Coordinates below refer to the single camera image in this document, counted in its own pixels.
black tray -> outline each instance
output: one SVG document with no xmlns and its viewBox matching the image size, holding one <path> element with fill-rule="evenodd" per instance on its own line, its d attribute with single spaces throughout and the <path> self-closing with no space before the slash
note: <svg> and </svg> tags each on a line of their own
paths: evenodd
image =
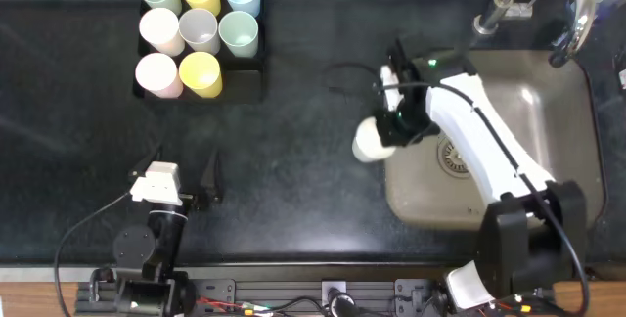
<svg viewBox="0 0 626 317">
<path fill-rule="evenodd" d="M 220 0 L 222 9 L 217 16 L 218 22 L 221 22 L 222 18 L 233 11 L 227 0 Z M 181 0 L 183 4 L 183 10 L 180 17 L 191 9 L 189 4 L 185 0 Z M 183 93 L 176 99 L 159 98 L 150 91 L 144 89 L 137 79 L 133 77 L 133 95 L 137 98 L 144 99 L 146 101 L 155 103 L 232 103 L 232 104 L 256 104 L 263 100 L 264 95 L 264 78 L 263 78 L 263 66 L 266 56 L 265 51 L 265 27 L 264 16 L 265 0 L 261 0 L 261 12 L 259 13 L 256 21 L 258 22 L 258 51 L 253 58 L 238 58 L 231 53 L 224 42 L 221 42 L 221 48 L 215 55 L 219 62 L 222 81 L 224 83 L 222 92 L 215 98 L 202 98 L 192 91 L 187 86 L 183 87 Z M 140 15 L 143 15 L 151 8 L 143 0 L 140 6 Z M 138 48 L 137 53 L 139 57 L 145 57 L 151 53 L 157 53 L 150 43 L 148 43 L 139 34 L 138 36 Z M 187 43 L 185 43 L 185 50 L 177 57 L 172 57 L 177 67 L 180 67 L 180 63 L 189 54 L 194 53 Z"/>
</svg>

faucet spout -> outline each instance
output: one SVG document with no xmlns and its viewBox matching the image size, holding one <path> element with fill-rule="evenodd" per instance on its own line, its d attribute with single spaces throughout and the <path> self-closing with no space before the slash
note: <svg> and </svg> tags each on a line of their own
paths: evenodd
<svg viewBox="0 0 626 317">
<path fill-rule="evenodd" d="M 550 56 L 550 65 L 560 68 L 580 50 L 595 17 L 596 0 L 576 0 L 576 14 L 572 26 L 560 37 L 555 52 Z"/>
</svg>

faucet handle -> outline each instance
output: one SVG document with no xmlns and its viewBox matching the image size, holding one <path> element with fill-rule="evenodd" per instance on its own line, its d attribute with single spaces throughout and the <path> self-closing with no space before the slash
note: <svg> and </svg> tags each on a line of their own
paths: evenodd
<svg viewBox="0 0 626 317">
<path fill-rule="evenodd" d="M 537 0 L 530 0 L 528 3 L 512 3 L 505 12 L 504 20 L 525 20 L 532 18 L 532 6 Z"/>
</svg>

sink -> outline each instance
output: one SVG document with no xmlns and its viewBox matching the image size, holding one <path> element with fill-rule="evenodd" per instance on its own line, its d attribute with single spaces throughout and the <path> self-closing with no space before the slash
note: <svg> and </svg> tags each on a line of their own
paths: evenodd
<svg viewBox="0 0 626 317">
<path fill-rule="evenodd" d="M 471 51 L 494 108 L 530 156 L 558 182 L 573 180 L 587 200 L 587 226 L 602 211 L 604 189 L 587 76 L 570 61 L 548 64 L 549 51 Z M 387 201 L 402 221 L 477 230 L 484 204 L 444 134 L 398 148 L 385 160 Z"/>
</svg>

sink drain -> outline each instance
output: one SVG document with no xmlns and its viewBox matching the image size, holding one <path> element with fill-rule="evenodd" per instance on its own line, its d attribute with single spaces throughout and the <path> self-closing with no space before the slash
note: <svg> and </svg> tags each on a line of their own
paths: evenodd
<svg viewBox="0 0 626 317">
<path fill-rule="evenodd" d="M 439 160 L 441 169 L 448 175 L 460 179 L 470 177 L 468 166 L 461 159 L 459 151 L 457 151 L 447 136 L 440 136 L 439 144 L 437 145 L 437 160 Z"/>
</svg>

